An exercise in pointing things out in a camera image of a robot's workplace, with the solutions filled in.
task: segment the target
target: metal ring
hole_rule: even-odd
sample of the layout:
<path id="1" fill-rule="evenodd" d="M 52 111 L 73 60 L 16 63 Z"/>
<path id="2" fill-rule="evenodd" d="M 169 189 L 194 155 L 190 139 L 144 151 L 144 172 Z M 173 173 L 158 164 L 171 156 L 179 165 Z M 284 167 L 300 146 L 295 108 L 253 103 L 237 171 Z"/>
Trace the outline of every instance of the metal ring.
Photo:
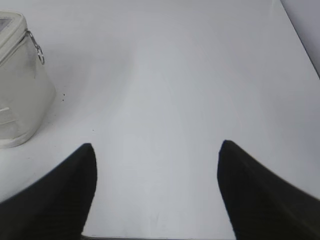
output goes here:
<path id="1" fill-rule="evenodd" d="M 33 45 L 34 45 L 34 47 L 36 49 L 36 52 L 37 52 L 37 55 L 38 55 L 38 57 L 40 59 L 41 64 L 44 65 L 45 64 L 44 52 L 42 51 L 41 47 L 38 45 L 38 43 L 37 43 L 34 35 L 32 34 L 32 32 L 27 30 L 26 33 L 29 34 L 29 36 L 30 36 L 30 38 L 31 38 L 31 40 L 33 42 Z"/>
<path id="2" fill-rule="evenodd" d="M 44 65 L 45 64 L 45 56 L 44 56 L 44 53 L 39 45 L 36 46 L 36 51 L 38 53 L 38 57 L 40 59 L 41 64 Z"/>

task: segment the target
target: white surface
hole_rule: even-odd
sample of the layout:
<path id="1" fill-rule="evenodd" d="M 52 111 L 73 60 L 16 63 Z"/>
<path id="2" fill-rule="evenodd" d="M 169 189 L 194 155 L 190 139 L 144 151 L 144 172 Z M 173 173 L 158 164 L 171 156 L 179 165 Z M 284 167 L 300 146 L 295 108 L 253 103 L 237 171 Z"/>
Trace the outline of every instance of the white surface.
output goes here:
<path id="1" fill-rule="evenodd" d="M 320 71 L 319 0 L 282 0 L 315 67 Z"/>
<path id="2" fill-rule="evenodd" d="M 2 198 L 91 142 L 84 234 L 233 239 L 224 139 L 320 197 L 320 81 L 278 0 L 3 2 L 25 14 L 58 96 L 29 142 L 0 151 Z"/>

